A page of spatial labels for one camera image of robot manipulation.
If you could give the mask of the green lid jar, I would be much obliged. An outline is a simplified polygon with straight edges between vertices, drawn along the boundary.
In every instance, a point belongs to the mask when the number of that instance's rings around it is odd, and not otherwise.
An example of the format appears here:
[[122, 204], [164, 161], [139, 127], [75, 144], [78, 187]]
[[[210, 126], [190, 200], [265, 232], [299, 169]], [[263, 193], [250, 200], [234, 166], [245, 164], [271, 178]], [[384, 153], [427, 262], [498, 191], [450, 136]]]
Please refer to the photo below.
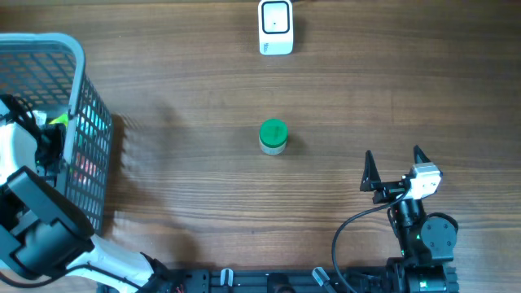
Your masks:
[[266, 155], [279, 155], [287, 146], [288, 127], [279, 119], [268, 119], [260, 127], [259, 143]]

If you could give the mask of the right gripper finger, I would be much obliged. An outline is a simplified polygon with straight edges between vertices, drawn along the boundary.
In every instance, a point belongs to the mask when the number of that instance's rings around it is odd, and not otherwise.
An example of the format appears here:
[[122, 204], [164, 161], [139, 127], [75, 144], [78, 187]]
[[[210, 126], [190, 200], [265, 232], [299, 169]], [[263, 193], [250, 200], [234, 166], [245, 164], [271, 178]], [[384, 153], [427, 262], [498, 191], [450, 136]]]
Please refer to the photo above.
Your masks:
[[419, 145], [414, 146], [414, 162], [416, 164], [429, 163], [430, 159], [425, 155]]
[[366, 152], [364, 171], [360, 184], [360, 191], [368, 192], [382, 188], [381, 178], [374, 162], [371, 150]]

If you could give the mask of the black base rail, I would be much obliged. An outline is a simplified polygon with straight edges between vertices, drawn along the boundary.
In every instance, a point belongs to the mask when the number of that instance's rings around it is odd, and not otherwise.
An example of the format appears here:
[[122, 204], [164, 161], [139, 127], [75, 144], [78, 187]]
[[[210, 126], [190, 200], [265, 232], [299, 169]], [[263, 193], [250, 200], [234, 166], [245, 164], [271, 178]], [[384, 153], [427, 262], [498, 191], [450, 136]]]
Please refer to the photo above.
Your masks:
[[[141, 292], [345, 292], [346, 286], [333, 270], [318, 273], [305, 270], [175, 269], [168, 281], [141, 285]], [[460, 286], [454, 268], [442, 266], [403, 269], [391, 267], [351, 267], [343, 277], [356, 292], [444, 292], [458, 293]]]

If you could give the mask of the white barcode scanner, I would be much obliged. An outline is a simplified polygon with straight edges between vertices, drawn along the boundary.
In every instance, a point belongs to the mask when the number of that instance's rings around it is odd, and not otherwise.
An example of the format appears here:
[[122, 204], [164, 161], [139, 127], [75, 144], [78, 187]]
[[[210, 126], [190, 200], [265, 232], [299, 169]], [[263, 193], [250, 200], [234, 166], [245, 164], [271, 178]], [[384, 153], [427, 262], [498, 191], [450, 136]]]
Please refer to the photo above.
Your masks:
[[289, 55], [294, 46], [291, 1], [261, 0], [257, 14], [259, 52], [262, 55]]

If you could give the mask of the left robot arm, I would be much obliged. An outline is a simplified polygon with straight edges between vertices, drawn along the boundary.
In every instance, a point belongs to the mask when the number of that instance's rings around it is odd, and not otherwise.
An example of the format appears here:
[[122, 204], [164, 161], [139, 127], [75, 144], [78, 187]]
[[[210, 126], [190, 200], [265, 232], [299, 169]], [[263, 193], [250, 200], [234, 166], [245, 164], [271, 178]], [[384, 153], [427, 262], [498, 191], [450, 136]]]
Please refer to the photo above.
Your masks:
[[32, 289], [64, 277], [98, 283], [100, 292], [175, 292], [175, 277], [157, 259], [95, 234], [84, 212], [50, 186], [41, 168], [58, 168], [63, 127], [41, 128], [24, 100], [1, 97], [1, 260]]

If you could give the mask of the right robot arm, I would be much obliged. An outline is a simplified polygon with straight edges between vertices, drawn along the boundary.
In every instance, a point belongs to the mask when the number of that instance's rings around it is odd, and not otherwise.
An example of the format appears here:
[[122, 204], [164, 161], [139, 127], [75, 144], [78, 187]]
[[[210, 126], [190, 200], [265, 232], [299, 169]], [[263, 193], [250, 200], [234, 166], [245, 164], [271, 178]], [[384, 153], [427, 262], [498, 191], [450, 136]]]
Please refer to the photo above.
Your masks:
[[382, 181], [371, 151], [366, 152], [361, 191], [374, 193], [373, 203], [382, 204], [396, 236], [401, 256], [387, 260], [379, 281], [368, 282], [372, 292], [457, 292], [453, 261], [458, 223], [442, 212], [426, 213], [423, 200], [434, 195], [443, 173], [419, 146], [414, 164], [398, 181]]

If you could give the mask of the grey plastic mesh basket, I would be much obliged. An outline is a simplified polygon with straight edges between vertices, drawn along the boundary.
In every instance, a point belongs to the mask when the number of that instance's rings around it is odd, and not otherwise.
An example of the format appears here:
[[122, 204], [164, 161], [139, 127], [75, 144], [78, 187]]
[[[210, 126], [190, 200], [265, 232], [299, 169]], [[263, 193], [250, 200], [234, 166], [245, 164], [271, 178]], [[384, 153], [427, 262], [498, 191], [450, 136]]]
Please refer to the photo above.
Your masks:
[[85, 73], [81, 44], [64, 33], [4, 33], [1, 92], [50, 120], [68, 114], [60, 162], [40, 167], [48, 183], [103, 232], [103, 212], [112, 146], [112, 116]]

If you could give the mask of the Haribo gummy candy bag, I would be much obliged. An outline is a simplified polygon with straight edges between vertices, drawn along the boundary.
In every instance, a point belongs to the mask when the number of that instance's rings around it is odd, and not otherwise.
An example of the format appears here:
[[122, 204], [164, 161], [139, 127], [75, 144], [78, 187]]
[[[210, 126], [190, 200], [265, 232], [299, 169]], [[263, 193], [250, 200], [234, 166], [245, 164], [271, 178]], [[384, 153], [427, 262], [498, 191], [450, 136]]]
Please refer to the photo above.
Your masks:
[[53, 120], [50, 120], [48, 122], [48, 125], [65, 125], [68, 126], [68, 114], [64, 113], [61, 116], [58, 116], [57, 118], [54, 118]]

